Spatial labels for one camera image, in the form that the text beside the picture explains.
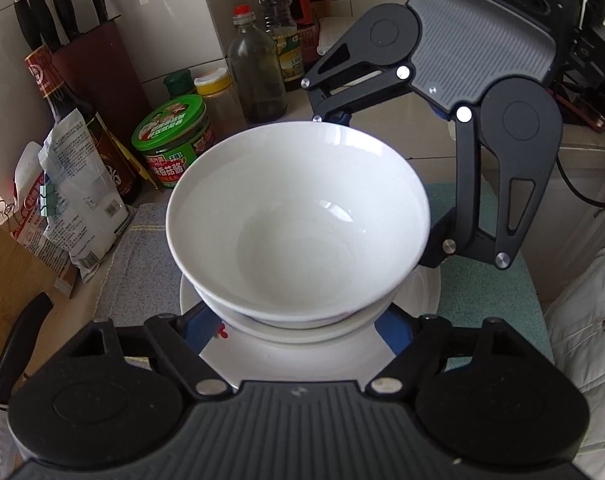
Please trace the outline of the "yellow lid spice jar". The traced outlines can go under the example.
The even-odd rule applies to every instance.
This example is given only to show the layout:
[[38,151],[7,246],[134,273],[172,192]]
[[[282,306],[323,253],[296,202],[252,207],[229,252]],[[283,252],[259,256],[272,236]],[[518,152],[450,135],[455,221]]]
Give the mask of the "yellow lid spice jar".
[[247,128],[240,98],[226,67],[196,77],[194,86],[206,104],[211,128],[218,142]]

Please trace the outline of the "dark knife block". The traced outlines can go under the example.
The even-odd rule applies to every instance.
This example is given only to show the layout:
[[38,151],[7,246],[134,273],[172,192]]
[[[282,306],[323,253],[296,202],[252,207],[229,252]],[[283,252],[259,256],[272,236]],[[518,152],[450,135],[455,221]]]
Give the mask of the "dark knife block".
[[22,36],[32,50],[48,47],[53,63],[71,89],[97,108],[110,132],[123,144],[152,111],[117,24],[105,0],[91,0],[98,25],[80,32],[71,0],[14,0]]

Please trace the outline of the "white clipped food bag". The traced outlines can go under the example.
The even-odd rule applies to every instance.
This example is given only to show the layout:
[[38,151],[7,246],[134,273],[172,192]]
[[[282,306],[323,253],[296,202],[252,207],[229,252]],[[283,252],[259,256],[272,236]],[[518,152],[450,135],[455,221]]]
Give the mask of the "white clipped food bag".
[[89,281],[131,220],[112,176],[78,110],[56,124],[38,154],[55,205],[45,214],[44,236],[67,252]]

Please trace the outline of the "white seasoning box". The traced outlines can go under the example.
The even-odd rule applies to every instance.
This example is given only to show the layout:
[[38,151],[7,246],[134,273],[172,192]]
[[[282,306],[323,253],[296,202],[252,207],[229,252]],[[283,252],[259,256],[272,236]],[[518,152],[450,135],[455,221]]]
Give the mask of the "white seasoning box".
[[355,18],[336,18],[336,16],[321,18],[317,54],[324,56],[354,23]]

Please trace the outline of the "green lid sauce jar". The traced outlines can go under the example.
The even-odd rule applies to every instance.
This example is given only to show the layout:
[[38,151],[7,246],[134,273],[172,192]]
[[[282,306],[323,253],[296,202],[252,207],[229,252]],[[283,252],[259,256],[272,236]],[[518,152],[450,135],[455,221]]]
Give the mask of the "green lid sauce jar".
[[132,145],[165,188],[174,188],[216,137],[207,105],[197,94],[185,94],[151,112],[132,134]]

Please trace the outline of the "grey teal checked towel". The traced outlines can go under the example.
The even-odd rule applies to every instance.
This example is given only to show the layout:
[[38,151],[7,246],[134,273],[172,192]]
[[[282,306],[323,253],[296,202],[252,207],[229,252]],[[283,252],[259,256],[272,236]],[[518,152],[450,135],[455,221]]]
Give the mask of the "grey teal checked towel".
[[[169,197],[168,191],[145,191],[135,200],[138,211],[114,258],[104,265],[96,318],[110,318],[117,326],[134,326],[158,313],[181,312],[181,271],[171,258],[165,234]],[[505,272],[463,258],[451,258],[439,270],[439,314],[465,327],[478,327],[489,316],[504,318],[552,359],[542,310],[523,258],[517,258]]]

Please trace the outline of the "white bowl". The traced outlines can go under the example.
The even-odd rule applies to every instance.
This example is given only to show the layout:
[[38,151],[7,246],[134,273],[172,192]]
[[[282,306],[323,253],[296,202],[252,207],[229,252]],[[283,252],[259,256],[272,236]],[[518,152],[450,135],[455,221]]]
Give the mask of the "white bowl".
[[264,313],[242,313],[230,307],[226,307],[221,301],[212,297],[208,292],[204,292],[196,286],[193,286],[197,295],[205,301],[208,307],[211,307],[214,312],[222,313],[223,318],[251,318],[256,322],[276,326],[281,328],[290,328],[291,330],[308,330],[308,328],[316,328],[328,326],[351,318],[353,315],[364,314],[365,312],[373,311],[380,308],[387,308],[391,304],[391,300],[395,297],[397,289],[391,290],[389,294],[375,300],[372,304],[359,309],[351,310],[342,314],[326,314],[326,313],[285,313],[285,314],[264,314]]
[[242,313],[342,314],[399,287],[430,231],[421,179],[357,129],[279,122],[199,157],[173,190],[172,257]]

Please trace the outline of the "stained floral white plate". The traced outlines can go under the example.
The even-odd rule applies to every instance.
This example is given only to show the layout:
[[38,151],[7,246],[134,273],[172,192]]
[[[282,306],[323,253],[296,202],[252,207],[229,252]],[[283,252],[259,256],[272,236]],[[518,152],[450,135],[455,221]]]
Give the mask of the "stained floral white plate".
[[[402,285],[393,303],[408,315],[435,314],[441,292],[440,270],[419,266]],[[185,313],[200,298],[181,276],[180,308]],[[244,334],[228,323],[210,339],[200,357],[234,388],[244,380],[330,382],[356,380],[361,387],[372,380],[404,348],[411,337],[390,308],[375,323],[351,335],[317,344],[278,344]]]

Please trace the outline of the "left pink floral bowl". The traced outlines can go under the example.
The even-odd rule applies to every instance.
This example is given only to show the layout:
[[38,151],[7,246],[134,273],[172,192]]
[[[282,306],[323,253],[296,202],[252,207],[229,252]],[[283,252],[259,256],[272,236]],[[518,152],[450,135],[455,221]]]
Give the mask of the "left pink floral bowl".
[[223,307],[219,301],[210,297],[206,297],[206,305],[223,322],[252,337],[278,344],[318,344],[349,335],[360,328],[373,324],[391,305],[392,297],[393,295],[387,295],[374,302],[372,306],[357,311],[336,323],[309,328],[287,328],[264,324]]

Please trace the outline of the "red white food bag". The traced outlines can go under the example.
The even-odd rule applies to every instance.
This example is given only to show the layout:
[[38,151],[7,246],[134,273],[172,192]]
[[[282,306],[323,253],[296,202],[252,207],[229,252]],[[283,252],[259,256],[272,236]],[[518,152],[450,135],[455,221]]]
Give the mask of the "red white food bag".
[[5,224],[11,237],[56,274],[54,287],[69,298],[78,275],[67,252],[44,236],[48,222],[40,215],[40,187],[44,172],[38,154],[41,145],[29,142],[14,171],[14,200],[4,206]]

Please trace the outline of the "clear glass oil bottle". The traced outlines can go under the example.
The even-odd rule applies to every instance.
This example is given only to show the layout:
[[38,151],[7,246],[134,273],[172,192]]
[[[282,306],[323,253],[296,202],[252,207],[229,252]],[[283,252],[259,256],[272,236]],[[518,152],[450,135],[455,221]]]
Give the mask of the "clear glass oil bottle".
[[286,90],[272,38],[256,25],[248,4],[235,6],[236,34],[228,64],[245,118],[254,125],[274,122],[287,110]]

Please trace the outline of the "wooden cutting board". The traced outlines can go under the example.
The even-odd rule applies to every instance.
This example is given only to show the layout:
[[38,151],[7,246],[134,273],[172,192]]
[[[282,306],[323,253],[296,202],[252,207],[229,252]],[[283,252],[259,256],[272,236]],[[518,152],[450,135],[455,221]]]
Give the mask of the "wooden cutting board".
[[11,328],[39,292],[48,292],[54,271],[0,227],[0,357]]

